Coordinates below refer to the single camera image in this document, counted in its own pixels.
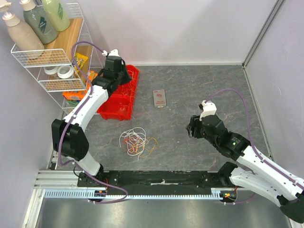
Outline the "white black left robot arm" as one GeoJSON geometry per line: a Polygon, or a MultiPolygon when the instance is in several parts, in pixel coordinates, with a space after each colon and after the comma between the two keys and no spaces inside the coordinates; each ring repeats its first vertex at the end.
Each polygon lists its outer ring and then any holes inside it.
{"type": "Polygon", "coordinates": [[[94,187],[103,184],[104,168],[89,152],[86,127],[99,107],[110,98],[118,86],[131,80],[125,61],[119,56],[108,56],[105,67],[92,81],[87,94],[76,108],[64,119],[55,119],[51,124],[53,149],[58,152],[60,165],[63,165],[61,156],[74,161],[94,187]]]}

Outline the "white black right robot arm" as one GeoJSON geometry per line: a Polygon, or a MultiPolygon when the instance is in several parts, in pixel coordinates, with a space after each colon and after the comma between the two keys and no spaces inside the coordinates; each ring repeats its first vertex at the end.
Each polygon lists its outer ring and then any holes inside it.
{"type": "Polygon", "coordinates": [[[218,174],[223,187],[231,184],[248,189],[277,205],[291,220],[304,222],[304,180],[266,157],[242,135],[230,132],[216,115],[193,115],[186,127],[190,137],[206,139],[223,156],[249,171],[226,162],[218,174]]]}

